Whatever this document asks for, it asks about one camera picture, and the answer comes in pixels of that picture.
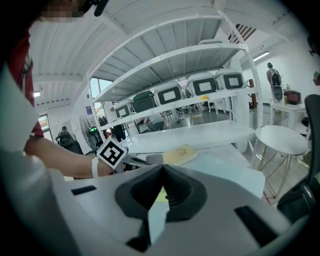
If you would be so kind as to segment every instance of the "round white table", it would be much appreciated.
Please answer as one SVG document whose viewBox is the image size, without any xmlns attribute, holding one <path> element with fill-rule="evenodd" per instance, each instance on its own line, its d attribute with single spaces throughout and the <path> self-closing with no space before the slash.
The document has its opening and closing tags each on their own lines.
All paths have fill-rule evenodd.
<svg viewBox="0 0 320 256">
<path fill-rule="evenodd" d="M 286 157 L 279 164 L 279 166 L 265 179 L 265 182 L 270 188 L 273 198 L 277 198 L 286 181 L 292 156 L 302 155 L 308 150 L 307 140 L 297 131 L 277 125 L 266 125 L 264 127 L 260 127 L 255 130 L 255 135 L 257 139 L 265 145 L 262 154 L 262 159 L 258 166 L 258 171 L 261 171 L 264 167 L 266 167 L 267 164 L 270 163 L 270 161 L 276 156 L 277 153 L 282 153 L 286 155 Z M 267 163 L 263 165 L 268 147 L 274 149 L 276 153 L 271 157 L 271 159 L 267 161 Z M 283 178 L 280 183 L 279 190 L 276 193 L 274 189 L 270 186 L 268 178 L 270 178 L 270 176 L 274 174 L 285 161 L 286 163 Z"/>
</svg>

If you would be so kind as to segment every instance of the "person sitting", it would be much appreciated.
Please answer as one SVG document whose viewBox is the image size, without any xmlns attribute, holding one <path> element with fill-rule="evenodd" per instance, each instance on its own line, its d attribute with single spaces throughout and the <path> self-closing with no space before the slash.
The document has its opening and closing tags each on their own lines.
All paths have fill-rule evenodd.
<svg viewBox="0 0 320 256">
<path fill-rule="evenodd" d="M 146 116 L 143 123 L 146 124 L 151 132 L 162 131 L 165 126 L 165 120 L 159 113 Z"/>
</svg>

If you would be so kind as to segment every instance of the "fan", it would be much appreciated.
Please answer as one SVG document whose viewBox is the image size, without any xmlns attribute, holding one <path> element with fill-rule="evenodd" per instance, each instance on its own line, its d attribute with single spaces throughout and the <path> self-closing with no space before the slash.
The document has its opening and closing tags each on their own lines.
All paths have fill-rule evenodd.
<svg viewBox="0 0 320 256">
<path fill-rule="evenodd" d="M 94 138 L 91 136 L 91 134 L 89 134 L 90 124 L 88 119 L 85 116 L 81 115 L 79 122 L 85 142 L 90 148 L 94 149 L 96 147 L 96 142 Z"/>
</svg>

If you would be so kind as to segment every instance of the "chair backrest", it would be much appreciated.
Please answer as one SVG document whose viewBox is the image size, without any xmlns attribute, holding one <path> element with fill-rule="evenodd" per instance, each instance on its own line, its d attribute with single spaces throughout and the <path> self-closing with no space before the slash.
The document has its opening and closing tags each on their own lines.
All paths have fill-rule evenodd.
<svg viewBox="0 0 320 256">
<path fill-rule="evenodd" d="M 304 100 L 311 129 L 312 151 L 309 173 L 305 180 L 310 185 L 313 177 L 320 172 L 320 95 L 311 94 Z"/>
</svg>

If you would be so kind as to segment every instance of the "fluorescent light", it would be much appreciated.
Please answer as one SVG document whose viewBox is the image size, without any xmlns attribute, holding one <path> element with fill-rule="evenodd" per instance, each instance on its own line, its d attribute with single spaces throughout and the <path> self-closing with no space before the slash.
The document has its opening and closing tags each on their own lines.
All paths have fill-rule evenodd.
<svg viewBox="0 0 320 256">
<path fill-rule="evenodd" d="M 259 60 L 259 59 L 261 59 L 262 57 L 267 56 L 269 53 L 270 53 L 270 52 L 266 51 L 265 53 L 261 54 L 260 56 L 254 58 L 253 61 L 255 62 L 256 60 Z"/>
</svg>

